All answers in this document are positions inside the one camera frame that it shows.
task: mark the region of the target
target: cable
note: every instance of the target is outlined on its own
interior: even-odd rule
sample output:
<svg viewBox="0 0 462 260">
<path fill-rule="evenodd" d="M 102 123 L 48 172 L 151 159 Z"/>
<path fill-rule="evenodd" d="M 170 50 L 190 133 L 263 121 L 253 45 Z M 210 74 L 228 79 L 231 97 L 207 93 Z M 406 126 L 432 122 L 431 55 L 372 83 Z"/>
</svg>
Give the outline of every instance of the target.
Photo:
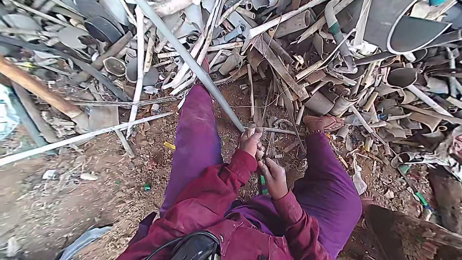
<svg viewBox="0 0 462 260">
<path fill-rule="evenodd" d="M 216 251 L 216 248 L 217 246 L 220 244 L 220 241 L 218 241 L 218 238 L 215 237 L 214 235 L 212 235 L 211 233 L 209 232 L 206 232 L 206 231 L 198 231 L 198 232 L 194 232 L 194 233 L 191 233 L 189 235 L 185 235 L 185 236 L 181 236 L 181 237 L 177 237 L 175 238 L 174 240 L 164 244 L 163 246 L 157 248 L 154 252 L 152 252 L 147 258 L 146 260 L 149 260 L 155 253 L 159 252 L 160 250 L 176 243 L 176 242 L 179 242 L 181 241 L 180 243 L 178 243 L 174 248 L 173 248 L 173 252 L 175 252 L 176 250 L 178 250 L 178 248 L 183 244 L 183 242 L 187 241 L 190 237 L 194 236 L 194 235 L 206 235 L 208 237 L 210 237 L 215 243 L 215 250 L 214 250 L 214 254 L 215 254 L 215 251 Z"/>
<path fill-rule="evenodd" d="M 173 244 L 173 243 L 175 243 L 175 242 L 180 241 L 182 238 L 183 238 L 183 237 L 175 238 L 174 240 L 172 240 L 172 241 L 170 241 L 170 242 L 164 244 L 163 246 L 157 248 L 156 251 L 154 251 L 152 254 L 150 254 L 150 255 L 146 258 L 146 260 L 149 260 L 155 253 L 159 252 L 160 250 L 166 248 L 167 246 L 169 246 L 169 245 L 171 245 L 171 244 Z"/>
</svg>

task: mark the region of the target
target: hand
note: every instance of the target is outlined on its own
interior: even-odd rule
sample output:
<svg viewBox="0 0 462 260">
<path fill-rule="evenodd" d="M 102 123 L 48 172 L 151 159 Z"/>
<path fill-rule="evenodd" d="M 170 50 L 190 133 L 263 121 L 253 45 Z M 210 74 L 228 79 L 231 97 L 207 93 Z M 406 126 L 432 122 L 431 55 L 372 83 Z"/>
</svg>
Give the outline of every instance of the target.
<svg viewBox="0 0 462 260">
<path fill-rule="evenodd" d="M 262 128 L 249 127 L 239 140 L 239 148 L 255 157 L 258 147 L 261 147 L 260 137 L 263 135 Z"/>
<path fill-rule="evenodd" d="M 265 177 L 269 195 L 274 200 L 284 197 L 289 192 L 286 181 L 286 170 L 283 167 L 279 166 L 273 160 L 266 158 L 266 165 L 262 161 L 258 161 L 258 168 Z"/>
</svg>

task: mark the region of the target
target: scrap pile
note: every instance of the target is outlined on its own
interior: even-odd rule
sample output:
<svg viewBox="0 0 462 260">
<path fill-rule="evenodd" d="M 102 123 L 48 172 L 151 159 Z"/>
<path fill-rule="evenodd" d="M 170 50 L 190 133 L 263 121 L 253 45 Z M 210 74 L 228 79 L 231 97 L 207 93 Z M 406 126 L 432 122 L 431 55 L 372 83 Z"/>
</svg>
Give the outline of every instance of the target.
<svg viewBox="0 0 462 260">
<path fill-rule="evenodd" d="M 297 135 L 292 148 L 302 143 L 305 114 L 344 118 L 333 136 L 351 151 L 360 193 L 366 186 L 354 166 L 362 146 L 382 162 L 392 155 L 395 167 L 439 164 L 461 181 L 462 4 L 415 2 L 4 0 L 0 72 L 13 89 L 3 91 L 10 101 L 2 135 L 20 118 L 39 148 L 0 165 L 113 130 L 133 157 L 132 127 L 173 113 L 160 113 L 160 103 L 181 109 L 198 78 L 243 130 L 192 57 L 217 86 L 244 81 L 250 115 L 270 140 L 279 132 Z M 254 94 L 258 81 L 269 86 L 262 98 Z M 289 120 L 268 119 L 271 105 L 284 107 Z M 127 123 L 119 123 L 118 107 L 130 110 Z M 138 108 L 151 116 L 136 120 Z M 272 147 L 267 155 L 279 156 Z"/>
</svg>

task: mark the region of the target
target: dirt ground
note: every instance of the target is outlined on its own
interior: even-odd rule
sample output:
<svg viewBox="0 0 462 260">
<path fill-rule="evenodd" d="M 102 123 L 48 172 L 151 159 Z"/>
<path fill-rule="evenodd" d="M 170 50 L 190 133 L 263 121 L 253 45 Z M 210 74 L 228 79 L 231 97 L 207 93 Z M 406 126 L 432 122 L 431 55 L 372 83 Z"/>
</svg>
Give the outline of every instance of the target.
<svg viewBox="0 0 462 260">
<path fill-rule="evenodd" d="M 255 94 L 258 95 L 260 87 L 266 88 L 268 84 L 256 83 Z M 220 89 L 231 106 L 249 104 L 248 95 L 239 89 L 239 82 L 222 85 Z M 176 104 L 163 104 L 161 111 L 170 111 Z M 214 106 L 222 139 L 222 156 L 225 162 L 229 162 L 238 145 L 239 133 L 218 105 L 215 103 Z M 127 112 L 120 109 L 122 117 L 127 116 Z M 235 108 L 235 112 L 242 122 L 249 122 L 247 107 Z M 269 107 L 268 115 L 288 119 L 283 109 L 273 105 Z M 115 259 L 127 247 L 140 220 L 152 211 L 158 212 L 163 202 L 174 152 L 163 143 L 175 142 L 177 120 L 178 116 L 172 115 L 136 126 L 137 134 L 130 140 L 136 153 L 134 159 L 125 154 L 115 133 L 109 133 L 81 145 L 83 154 L 67 149 L 53 158 L 39 155 L 0 168 L 0 248 L 4 248 L 9 238 L 15 237 L 21 249 L 17 259 L 53 259 L 88 228 L 112 225 L 109 232 L 80 250 L 75 259 Z M 264 135 L 264 146 L 267 138 Z M 295 136 L 276 135 L 276 148 L 283 154 L 279 163 L 286 168 L 289 185 L 303 176 L 306 169 L 306 160 L 299 147 L 288 153 L 282 152 L 294 141 Z M 20 152 L 32 148 L 32 143 L 18 127 L 8 140 L 1 143 L 0 151 L 3 154 Z M 341 143 L 335 142 L 335 146 L 339 147 L 336 150 L 339 155 L 346 154 Z M 386 158 L 381 159 L 382 162 L 371 157 L 359 158 L 369 190 L 374 192 L 381 205 L 419 216 L 419 203 Z M 50 169 L 56 169 L 55 176 L 43 180 L 43 173 Z M 411 176 L 432 203 L 425 172 L 424 168 L 413 167 Z M 98 179 L 82 180 L 82 173 L 94 174 Z M 254 174 L 241 188 L 240 198 L 245 201 L 257 195 L 257 183 Z M 388 190 L 393 192 L 393 198 L 385 197 Z M 358 260 L 370 259 L 369 256 L 380 259 L 374 250 L 374 241 L 371 242 L 366 230 L 359 227 L 341 255 Z"/>
</svg>

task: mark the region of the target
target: anklet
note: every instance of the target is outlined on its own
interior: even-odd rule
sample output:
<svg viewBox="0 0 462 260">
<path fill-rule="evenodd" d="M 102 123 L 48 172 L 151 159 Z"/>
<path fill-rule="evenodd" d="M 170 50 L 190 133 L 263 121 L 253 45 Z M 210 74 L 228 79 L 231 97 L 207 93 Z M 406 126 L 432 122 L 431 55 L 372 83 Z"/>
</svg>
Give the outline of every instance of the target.
<svg viewBox="0 0 462 260">
<path fill-rule="evenodd" d="M 309 136 L 309 135 L 312 135 L 312 134 L 315 134 L 315 133 L 321 133 L 323 135 L 326 135 L 326 131 L 324 131 L 324 130 L 310 130 L 310 131 L 308 131 L 306 136 Z"/>
<path fill-rule="evenodd" d="M 320 120 L 320 119 L 313 119 L 313 120 L 310 120 L 310 121 L 306 121 L 305 123 L 308 123 L 308 122 L 311 122 L 311 121 L 321 121 L 321 122 L 324 122 L 324 120 Z"/>
</svg>

